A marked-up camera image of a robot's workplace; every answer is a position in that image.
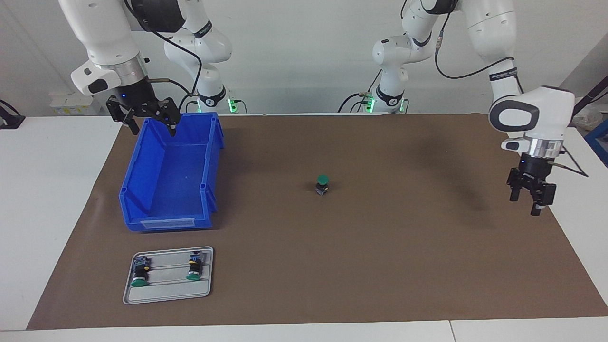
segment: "metal tray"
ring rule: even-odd
[[[202,259],[201,280],[199,281],[186,279],[190,268],[188,261],[194,251],[200,251]],[[135,258],[142,256],[150,259],[148,285],[133,287],[131,286],[131,280],[133,279],[131,266]],[[212,267],[213,248],[209,246],[139,252],[133,256],[131,264],[129,264],[129,274],[126,278],[125,294],[122,301],[130,305],[205,297],[211,292]]]

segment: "blue plastic bin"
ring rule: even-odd
[[[146,119],[125,181],[120,206],[132,231],[211,227],[215,177],[224,134],[216,113],[184,114],[177,134]]]

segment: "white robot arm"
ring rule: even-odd
[[[551,86],[520,92],[513,58],[516,14],[512,0],[414,0],[402,21],[405,35],[390,37],[374,46],[374,59],[383,74],[373,93],[373,111],[398,110],[407,81],[404,64],[432,57],[430,36],[438,16],[458,10],[465,14],[476,53],[488,66],[494,93],[490,124],[499,131],[523,133],[521,138],[507,139],[502,144],[503,149],[522,154],[519,167],[511,169],[507,181],[511,201],[517,201],[521,188],[526,188],[534,201],[531,214],[539,215],[542,208],[553,204],[556,186],[545,178],[562,151],[575,97]],[[435,54],[441,39],[440,34]]]
[[[78,90],[89,96],[111,91],[106,106],[112,118],[129,126],[134,134],[139,127],[133,117],[145,116],[163,122],[175,135],[179,110],[173,99],[156,98],[120,3],[59,0],[59,5],[89,57],[72,73]]]
[[[72,73],[78,90],[89,96],[111,91],[106,106],[112,118],[128,125],[134,134],[139,132],[134,116],[152,117],[163,122],[171,135],[176,132],[181,118],[179,109],[171,98],[157,100],[121,2],[145,30],[156,34],[189,30],[189,34],[176,35],[175,43],[198,58],[170,43],[165,44],[167,56],[197,80],[199,102],[204,108],[219,113],[238,111],[219,72],[207,64],[228,60],[232,46],[222,33],[213,29],[199,0],[59,0],[89,57]]]
[[[230,89],[224,86],[217,68],[210,65],[230,59],[232,45],[224,34],[213,27],[202,1],[130,0],[130,2],[133,5],[134,15],[145,30],[176,33],[183,28],[189,31],[189,33],[177,33],[171,40],[182,49],[169,42],[165,42],[164,49],[167,58],[184,68],[196,81],[199,107],[219,114],[238,111]],[[184,49],[194,53],[198,58]]]

